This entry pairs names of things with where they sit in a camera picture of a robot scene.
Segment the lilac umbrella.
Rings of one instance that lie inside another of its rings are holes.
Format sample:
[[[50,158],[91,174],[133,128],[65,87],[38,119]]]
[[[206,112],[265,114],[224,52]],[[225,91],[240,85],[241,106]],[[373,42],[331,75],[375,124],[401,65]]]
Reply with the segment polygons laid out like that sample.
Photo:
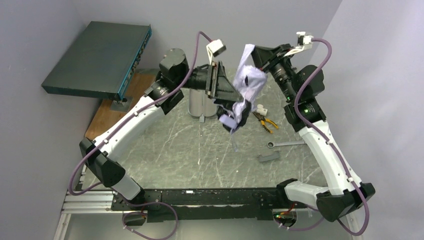
[[[256,109],[255,100],[268,81],[265,72],[247,64],[255,47],[254,44],[245,45],[232,82],[237,92],[241,94],[242,100],[231,103],[229,106],[220,105],[216,112],[218,120],[229,131],[230,142],[235,152],[238,151],[235,132],[246,124],[249,115]]]

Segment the white pipe elbow fitting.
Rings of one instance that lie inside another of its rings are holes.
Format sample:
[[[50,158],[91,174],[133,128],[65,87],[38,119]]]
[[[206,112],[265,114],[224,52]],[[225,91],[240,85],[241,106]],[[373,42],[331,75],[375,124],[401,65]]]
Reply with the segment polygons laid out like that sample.
[[[261,116],[263,116],[263,117],[266,117],[266,116],[267,116],[267,113],[268,113],[268,109],[267,109],[267,108],[264,108],[264,106],[263,106],[262,104],[258,104],[258,105],[256,106],[256,112],[257,112],[259,115],[261,115]]]

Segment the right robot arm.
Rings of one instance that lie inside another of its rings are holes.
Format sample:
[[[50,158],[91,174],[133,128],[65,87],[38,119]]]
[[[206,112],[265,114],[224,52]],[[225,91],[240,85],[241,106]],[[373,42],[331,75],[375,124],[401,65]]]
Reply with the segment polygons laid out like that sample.
[[[362,182],[341,153],[316,96],[324,91],[324,73],[320,66],[307,65],[296,72],[289,52],[294,47],[256,46],[251,56],[254,65],[271,73],[286,99],[285,117],[311,150],[321,168],[326,187],[310,185],[295,178],[277,185],[278,197],[289,203],[301,203],[317,209],[334,222],[361,207],[368,213],[367,201],[376,193],[371,183]]]

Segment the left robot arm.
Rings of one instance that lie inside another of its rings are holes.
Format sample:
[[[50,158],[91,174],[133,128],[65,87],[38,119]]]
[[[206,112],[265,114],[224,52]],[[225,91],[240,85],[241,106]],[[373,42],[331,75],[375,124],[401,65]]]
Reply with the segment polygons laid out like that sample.
[[[79,144],[85,165],[100,183],[131,204],[145,203],[145,191],[117,160],[127,144],[179,104],[184,97],[182,88],[203,91],[214,104],[227,110],[243,100],[228,80],[223,63],[214,60],[225,47],[207,47],[206,51],[209,63],[190,70],[182,49],[168,50],[159,64],[155,81],[136,105],[109,130],[94,140],[84,138]]]

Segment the silver ratchet wrench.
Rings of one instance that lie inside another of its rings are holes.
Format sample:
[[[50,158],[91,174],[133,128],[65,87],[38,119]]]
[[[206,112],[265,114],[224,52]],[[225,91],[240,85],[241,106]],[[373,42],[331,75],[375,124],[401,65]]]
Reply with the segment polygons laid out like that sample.
[[[303,140],[300,141],[288,141],[288,142],[268,142],[266,146],[270,149],[276,147],[284,147],[284,146],[296,146],[296,145],[305,145],[306,143]]]

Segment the grey metal stand plate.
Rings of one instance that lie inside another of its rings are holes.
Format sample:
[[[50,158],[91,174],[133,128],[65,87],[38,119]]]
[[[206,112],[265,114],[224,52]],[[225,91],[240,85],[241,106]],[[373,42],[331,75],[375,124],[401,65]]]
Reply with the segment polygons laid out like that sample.
[[[109,109],[117,112],[128,112],[131,108],[132,102],[133,97],[131,96],[124,97],[122,100],[113,100]]]

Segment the wooden board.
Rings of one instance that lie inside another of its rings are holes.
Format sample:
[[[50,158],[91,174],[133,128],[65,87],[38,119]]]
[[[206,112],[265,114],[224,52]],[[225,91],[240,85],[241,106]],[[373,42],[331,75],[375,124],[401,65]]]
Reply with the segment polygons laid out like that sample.
[[[128,88],[125,92],[126,97],[133,97],[130,110],[137,104],[139,99],[143,96],[145,90],[154,82],[156,78],[156,71],[137,72],[133,75]],[[95,113],[87,131],[85,137],[94,140],[116,124],[122,119],[127,112],[112,111],[110,110],[112,100],[104,99],[97,112]]]

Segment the yellow handled pliers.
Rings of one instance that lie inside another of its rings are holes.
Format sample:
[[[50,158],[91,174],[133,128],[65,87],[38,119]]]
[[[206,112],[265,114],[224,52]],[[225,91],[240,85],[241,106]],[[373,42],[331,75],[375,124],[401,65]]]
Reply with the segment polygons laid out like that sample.
[[[261,115],[258,112],[253,112],[252,113],[257,119],[258,121],[261,123],[262,127],[264,128],[264,130],[270,134],[273,133],[273,131],[271,129],[268,128],[267,123],[271,124],[274,128],[279,129],[279,126],[273,122],[272,120],[266,118],[265,116]]]

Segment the grey plastic bracket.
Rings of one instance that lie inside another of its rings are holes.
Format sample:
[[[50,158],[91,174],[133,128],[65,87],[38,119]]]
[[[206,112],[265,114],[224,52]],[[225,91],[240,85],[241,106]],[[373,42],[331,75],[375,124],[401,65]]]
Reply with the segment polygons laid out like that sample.
[[[278,150],[274,151],[272,154],[269,154],[269,155],[258,155],[257,156],[257,160],[260,163],[273,161],[273,160],[276,160],[276,159],[279,159],[279,158],[280,158],[280,152]]]

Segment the dark network switch box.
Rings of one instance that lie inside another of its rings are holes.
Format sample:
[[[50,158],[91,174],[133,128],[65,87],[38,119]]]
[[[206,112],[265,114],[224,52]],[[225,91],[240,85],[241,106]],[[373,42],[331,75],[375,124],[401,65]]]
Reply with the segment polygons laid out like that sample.
[[[120,102],[151,36],[150,25],[91,21],[41,86],[49,94]]]

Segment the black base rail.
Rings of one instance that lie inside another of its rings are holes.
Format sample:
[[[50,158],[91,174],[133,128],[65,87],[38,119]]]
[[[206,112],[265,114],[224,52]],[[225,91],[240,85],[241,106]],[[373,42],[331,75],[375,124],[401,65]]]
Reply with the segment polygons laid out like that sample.
[[[171,220],[256,219],[271,221],[280,212],[305,209],[299,202],[290,202],[279,196],[275,187],[250,188],[171,188],[146,189],[148,206],[128,204],[114,194],[111,210],[132,212],[143,210],[147,222]]]

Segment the aluminium frame rail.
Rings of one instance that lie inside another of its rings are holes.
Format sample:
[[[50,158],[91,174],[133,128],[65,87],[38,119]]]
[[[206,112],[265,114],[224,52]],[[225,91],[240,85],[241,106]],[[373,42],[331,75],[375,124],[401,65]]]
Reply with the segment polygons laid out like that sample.
[[[72,215],[111,213],[114,194],[111,190],[88,191],[82,195],[65,195],[54,240],[64,240]]]

